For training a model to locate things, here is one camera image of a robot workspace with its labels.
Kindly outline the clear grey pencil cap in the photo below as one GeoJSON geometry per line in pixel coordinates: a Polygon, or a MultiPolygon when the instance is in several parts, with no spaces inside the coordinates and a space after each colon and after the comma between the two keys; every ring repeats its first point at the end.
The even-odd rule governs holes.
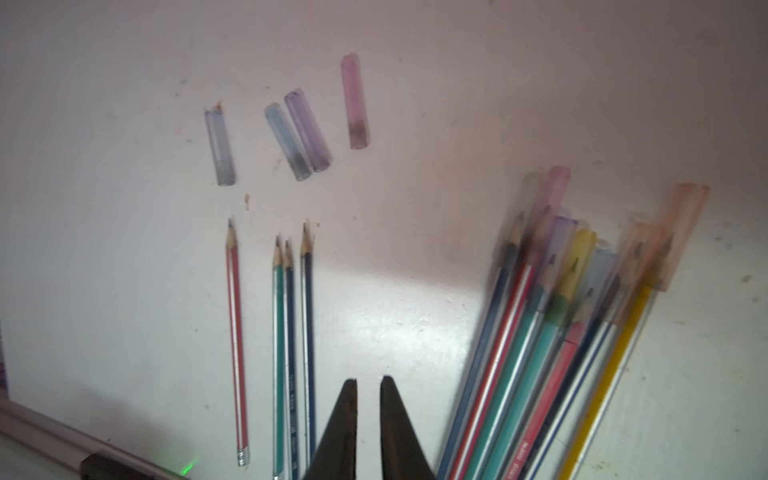
{"type": "Polygon", "coordinates": [[[217,184],[232,186],[236,183],[234,160],[221,104],[217,104],[204,113],[212,152],[217,184]]]}

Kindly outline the red pencil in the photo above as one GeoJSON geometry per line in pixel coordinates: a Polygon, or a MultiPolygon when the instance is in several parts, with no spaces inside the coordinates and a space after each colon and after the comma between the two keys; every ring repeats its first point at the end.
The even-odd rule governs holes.
{"type": "Polygon", "coordinates": [[[245,468],[250,461],[247,400],[244,370],[244,345],[242,327],[242,307],[239,278],[239,254],[234,220],[230,218],[227,224],[225,244],[225,259],[227,272],[227,292],[231,336],[231,360],[233,372],[233,389],[235,405],[235,432],[237,448],[237,465],[245,468]]]}

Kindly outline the purple transparent pencil cap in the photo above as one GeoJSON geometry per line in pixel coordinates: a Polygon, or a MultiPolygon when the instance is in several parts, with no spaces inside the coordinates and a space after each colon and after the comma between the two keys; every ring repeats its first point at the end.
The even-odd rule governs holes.
{"type": "Polygon", "coordinates": [[[327,170],[332,157],[304,92],[294,89],[285,95],[284,101],[313,170],[327,170]]]}

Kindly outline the blue transparent pencil cap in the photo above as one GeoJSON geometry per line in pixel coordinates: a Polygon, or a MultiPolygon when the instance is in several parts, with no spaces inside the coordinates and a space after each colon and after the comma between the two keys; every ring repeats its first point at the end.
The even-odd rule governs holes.
{"type": "Polygon", "coordinates": [[[310,168],[281,106],[272,103],[265,108],[264,114],[295,179],[299,182],[308,179],[310,168]]]}

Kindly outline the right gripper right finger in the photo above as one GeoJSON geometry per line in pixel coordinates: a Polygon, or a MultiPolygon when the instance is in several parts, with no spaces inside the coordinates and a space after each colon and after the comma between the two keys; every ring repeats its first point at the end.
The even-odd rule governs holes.
{"type": "Polygon", "coordinates": [[[380,446],[384,480],[435,480],[391,376],[380,384],[380,446]]]}

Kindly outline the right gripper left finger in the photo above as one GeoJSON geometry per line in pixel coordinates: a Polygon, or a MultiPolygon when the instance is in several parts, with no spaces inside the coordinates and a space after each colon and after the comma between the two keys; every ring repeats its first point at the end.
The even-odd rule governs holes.
{"type": "Polygon", "coordinates": [[[354,480],[358,389],[356,379],[347,379],[339,392],[315,455],[306,471],[306,480],[354,480]]]}

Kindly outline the pink transparent pencil cap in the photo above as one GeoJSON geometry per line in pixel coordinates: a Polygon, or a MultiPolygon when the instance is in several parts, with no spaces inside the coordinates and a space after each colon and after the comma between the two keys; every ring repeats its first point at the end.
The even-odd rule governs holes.
{"type": "Polygon", "coordinates": [[[341,61],[342,86],[346,107],[350,148],[361,150],[370,143],[365,95],[359,56],[351,53],[341,61]]]}

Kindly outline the green pencil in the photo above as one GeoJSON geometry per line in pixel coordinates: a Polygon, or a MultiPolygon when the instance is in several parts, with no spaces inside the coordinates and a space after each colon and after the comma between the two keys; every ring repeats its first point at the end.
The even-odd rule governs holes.
{"type": "Polygon", "coordinates": [[[272,478],[282,479],[284,472],[284,305],[283,260],[280,236],[275,238],[272,260],[273,322],[273,455],[272,478]]]}

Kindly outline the dark blue pencil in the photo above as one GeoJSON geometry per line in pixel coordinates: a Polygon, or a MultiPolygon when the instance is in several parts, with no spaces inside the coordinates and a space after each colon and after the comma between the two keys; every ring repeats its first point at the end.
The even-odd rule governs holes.
{"type": "Polygon", "coordinates": [[[294,262],[289,240],[283,252],[284,306],[286,330],[286,361],[288,385],[288,418],[290,478],[299,478],[298,413],[296,406],[296,352],[295,352],[295,289],[294,262]]]}
{"type": "Polygon", "coordinates": [[[302,226],[300,284],[303,337],[306,464],[310,466],[316,450],[316,401],[314,371],[313,240],[308,223],[302,226]]]}

